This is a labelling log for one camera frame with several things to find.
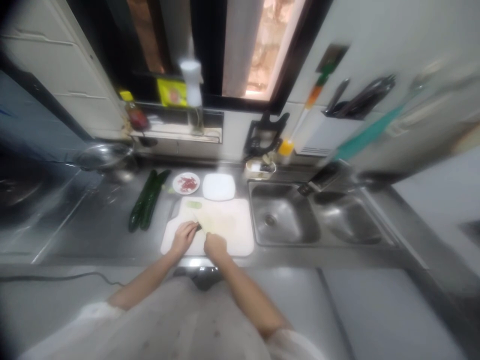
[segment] shelf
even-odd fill
[[[222,128],[221,127],[205,127],[203,135],[195,135],[191,133],[191,127],[189,125],[180,124],[163,124],[163,123],[151,123],[151,129],[148,131],[132,131],[131,137],[143,137],[154,139],[174,139],[174,140],[186,140],[196,141],[202,143],[222,143]]]
[[[184,109],[171,109],[156,104],[137,103],[150,121],[151,129],[132,131],[134,138],[173,139],[201,143],[222,144],[224,113],[221,111],[203,111],[203,135],[192,134],[188,125],[187,112]]]

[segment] white bottle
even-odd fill
[[[197,60],[184,60],[180,63],[181,73],[186,83],[186,102],[188,104],[188,124],[192,126],[192,133],[203,135],[204,112],[202,107],[202,65]]]

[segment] hand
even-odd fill
[[[218,265],[223,259],[229,257],[227,241],[217,234],[207,232],[203,250],[212,263]]]
[[[192,244],[198,224],[198,222],[193,221],[183,222],[176,230],[169,253],[171,253],[177,261],[185,255]]]

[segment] sleeve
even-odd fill
[[[47,337],[20,356],[20,360],[51,359],[63,349],[80,342],[100,326],[117,319],[125,311],[107,302],[98,302],[83,307],[78,317]]]
[[[328,360],[306,337],[287,329],[277,330],[266,347],[273,360]]]

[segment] yellow packet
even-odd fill
[[[156,80],[161,104],[165,107],[187,107],[187,85],[178,80]]]

